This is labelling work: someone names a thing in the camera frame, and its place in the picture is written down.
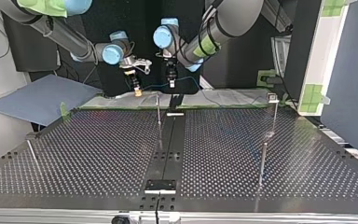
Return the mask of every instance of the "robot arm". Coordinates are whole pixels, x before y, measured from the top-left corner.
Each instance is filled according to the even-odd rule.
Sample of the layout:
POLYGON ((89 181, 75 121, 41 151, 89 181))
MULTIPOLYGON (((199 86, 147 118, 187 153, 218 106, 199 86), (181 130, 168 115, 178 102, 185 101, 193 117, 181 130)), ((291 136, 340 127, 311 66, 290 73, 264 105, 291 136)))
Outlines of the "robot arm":
POLYGON ((189 71, 196 72, 229 39, 244 35, 255 24, 264 0, 215 0, 204 14, 200 33, 186 43, 179 34, 177 19, 163 19, 154 33, 155 44, 163 49, 163 58, 177 59, 189 71))
POLYGON ((119 64, 125 70, 125 75, 130 78, 136 94, 142 95, 137 73, 142 71, 148 75, 151 62, 145 59, 137 59, 132 54, 130 40, 124 31, 112 33, 110 35, 111 43, 94 45, 85 36, 68 26, 63 19, 41 15, 20 7, 17 0, 0 0, 0 9, 14 21, 32 26, 44 37, 67 49, 71 52, 75 61, 119 64))

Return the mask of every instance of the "perforated metal table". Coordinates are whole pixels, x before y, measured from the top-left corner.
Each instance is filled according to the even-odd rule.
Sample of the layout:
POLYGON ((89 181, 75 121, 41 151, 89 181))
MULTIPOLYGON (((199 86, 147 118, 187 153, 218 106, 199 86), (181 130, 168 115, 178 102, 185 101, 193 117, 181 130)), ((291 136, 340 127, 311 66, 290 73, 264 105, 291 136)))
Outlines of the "perforated metal table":
POLYGON ((290 108, 81 110, 0 159, 0 209, 358 215, 358 161, 290 108), (263 187, 261 148, 268 142, 263 187), (148 180, 174 195, 146 195, 148 180))

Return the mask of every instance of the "blue joint cap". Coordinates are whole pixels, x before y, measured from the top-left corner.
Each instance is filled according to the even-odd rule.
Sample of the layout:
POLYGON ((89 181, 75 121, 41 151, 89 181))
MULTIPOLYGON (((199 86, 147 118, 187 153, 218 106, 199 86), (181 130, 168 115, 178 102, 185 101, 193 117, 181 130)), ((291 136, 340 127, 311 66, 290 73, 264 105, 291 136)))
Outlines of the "blue joint cap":
POLYGON ((128 39, 127 33, 125 31, 114 32, 109 37, 111 41, 118 40, 118 39, 128 39))
POLYGON ((153 34, 153 40, 157 47, 166 49, 173 42, 173 37, 171 31, 167 27, 160 26, 153 34))
POLYGON ((89 10, 92 0, 65 0, 68 16, 80 15, 89 10))
POLYGON ((118 45, 108 45, 103 49, 103 60, 106 63, 116 65, 123 60, 124 51, 118 45))
POLYGON ((179 20, 176 18, 165 18, 161 20, 161 25, 179 26, 179 20))
POLYGON ((197 70, 199 70, 199 68, 202 66, 203 62, 203 59, 200 59, 196 64, 193 64, 186 69, 190 72, 197 72, 197 70))

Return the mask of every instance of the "metal bracket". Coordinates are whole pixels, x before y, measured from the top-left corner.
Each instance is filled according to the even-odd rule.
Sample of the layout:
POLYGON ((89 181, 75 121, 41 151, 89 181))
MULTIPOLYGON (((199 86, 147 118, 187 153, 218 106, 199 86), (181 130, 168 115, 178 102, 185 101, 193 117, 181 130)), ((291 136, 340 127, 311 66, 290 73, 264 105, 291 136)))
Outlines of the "metal bracket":
POLYGON ((176 180, 148 180, 145 194, 176 194, 176 180))
POLYGON ((150 62, 147 59, 137 59, 135 56, 131 55, 130 57, 125 58, 120 63, 120 68, 135 68, 146 75, 150 74, 150 66, 152 65, 152 62, 150 62))

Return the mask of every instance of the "metal rod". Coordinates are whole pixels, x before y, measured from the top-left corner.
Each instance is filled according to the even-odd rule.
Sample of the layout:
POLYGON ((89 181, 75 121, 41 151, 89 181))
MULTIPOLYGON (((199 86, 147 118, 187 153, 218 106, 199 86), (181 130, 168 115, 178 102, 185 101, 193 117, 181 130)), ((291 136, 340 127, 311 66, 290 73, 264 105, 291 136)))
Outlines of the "metal rod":
POLYGON ((36 155, 34 154, 34 148, 32 147, 31 140, 27 140, 27 144, 28 144, 28 148, 31 150, 32 157, 34 158, 34 160, 37 160, 37 157, 36 157, 36 155))
POLYGON ((160 126, 161 125, 161 114, 159 112, 159 95, 158 95, 158 93, 156 96, 156 101, 157 101, 158 125, 160 126))
POLYGON ((278 115, 278 105, 279 105, 279 103, 275 104, 274 123, 272 125, 272 131, 273 132, 275 132, 275 123, 277 121, 277 115, 278 115))
POLYGON ((268 147, 268 143, 264 143, 263 145, 263 150, 261 152, 261 165, 260 165, 260 177, 258 179, 258 185, 260 187, 263 186, 263 175, 264 175, 264 167, 266 164, 266 156, 267 156, 267 147, 268 147))

